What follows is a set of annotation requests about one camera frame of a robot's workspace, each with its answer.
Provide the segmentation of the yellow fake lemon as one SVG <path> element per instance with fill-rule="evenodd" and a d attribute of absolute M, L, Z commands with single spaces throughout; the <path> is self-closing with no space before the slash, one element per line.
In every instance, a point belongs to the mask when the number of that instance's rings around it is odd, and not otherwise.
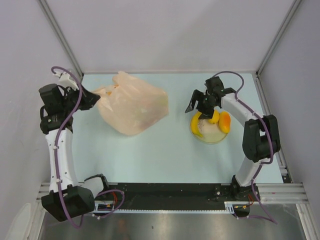
<path fill-rule="evenodd" d="M 214 110 L 213 112 L 213 116 L 211 119 L 208 120 L 208 122 L 210 124 L 217 124 L 219 122 L 219 119 L 220 119 L 220 113 L 218 110 Z"/>

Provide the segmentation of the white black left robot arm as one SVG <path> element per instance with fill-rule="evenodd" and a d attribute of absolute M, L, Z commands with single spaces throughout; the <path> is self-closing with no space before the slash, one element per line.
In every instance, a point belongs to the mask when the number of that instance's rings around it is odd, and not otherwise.
<path fill-rule="evenodd" d="M 55 83 L 39 89 L 44 105 L 40 109 L 40 129 L 45 135 L 50 157 L 50 185 L 41 198 L 42 206 L 59 222 L 92 212 L 95 198 L 105 200 L 111 188 L 103 174 L 77 179 L 73 153 L 73 117 L 77 110 L 89 110 L 99 100 L 97 94 Z"/>

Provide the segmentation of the yellow orange fake mango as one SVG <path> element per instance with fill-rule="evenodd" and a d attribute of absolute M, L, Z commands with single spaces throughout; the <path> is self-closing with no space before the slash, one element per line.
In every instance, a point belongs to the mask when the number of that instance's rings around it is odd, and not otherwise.
<path fill-rule="evenodd" d="M 219 121 L 218 121 L 219 129 L 225 133 L 228 134 L 230 132 L 231 128 L 231 117 L 228 112 L 223 111 L 219 115 Z"/>

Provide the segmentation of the translucent orange plastic bag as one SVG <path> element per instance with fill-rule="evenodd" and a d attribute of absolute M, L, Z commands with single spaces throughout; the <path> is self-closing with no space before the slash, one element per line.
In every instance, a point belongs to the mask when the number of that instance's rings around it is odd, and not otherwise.
<path fill-rule="evenodd" d="M 119 133 L 140 134 L 169 114 L 169 98 L 162 88 L 124 71 L 112 81 L 93 93 L 100 96 L 96 103 L 100 116 Z"/>

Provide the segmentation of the yellow fake banana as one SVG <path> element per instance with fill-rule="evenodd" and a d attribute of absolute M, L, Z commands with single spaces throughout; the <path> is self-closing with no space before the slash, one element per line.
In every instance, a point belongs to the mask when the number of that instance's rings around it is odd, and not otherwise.
<path fill-rule="evenodd" d="M 201 116 L 201 112 L 197 111 L 190 120 L 190 130 L 195 136 L 203 137 L 202 133 L 198 129 L 199 117 Z"/>

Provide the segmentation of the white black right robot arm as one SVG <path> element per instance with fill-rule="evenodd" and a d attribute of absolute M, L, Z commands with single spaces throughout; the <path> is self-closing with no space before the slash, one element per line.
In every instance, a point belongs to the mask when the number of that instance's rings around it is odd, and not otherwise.
<path fill-rule="evenodd" d="M 264 165 L 273 163 L 274 154 L 281 148 L 277 118 L 258 114 L 239 98 L 239 90 L 224 87 L 218 74 L 205 81 L 204 92 L 195 89 L 186 108 L 197 112 L 190 121 L 191 133 L 203 141 L 202 123 L 216 125 L 227 135 L 231 130 L 231 117 L 243 126 L 242 150 L 244 160 L 239 171 L 232 177 L 230 195 L 237 201 L 255 195 L 255 180 Z"/>

